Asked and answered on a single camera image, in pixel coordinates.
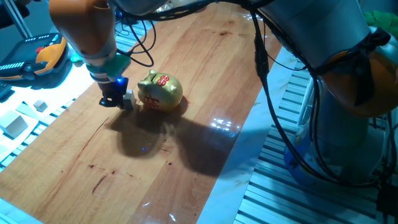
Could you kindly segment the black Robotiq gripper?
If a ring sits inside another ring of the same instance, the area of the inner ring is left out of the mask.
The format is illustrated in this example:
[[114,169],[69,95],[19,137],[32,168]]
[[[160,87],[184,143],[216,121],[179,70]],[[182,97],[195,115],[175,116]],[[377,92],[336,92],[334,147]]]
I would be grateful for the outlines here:
[[102,99],[100,99],[99,104],[101,106],[110,108],[114,107],[117,103],[119,109],[124,108],[123,96],[127,91],[128,78],[119,77],[115,82],[99,83],[98,86],[102,91]]

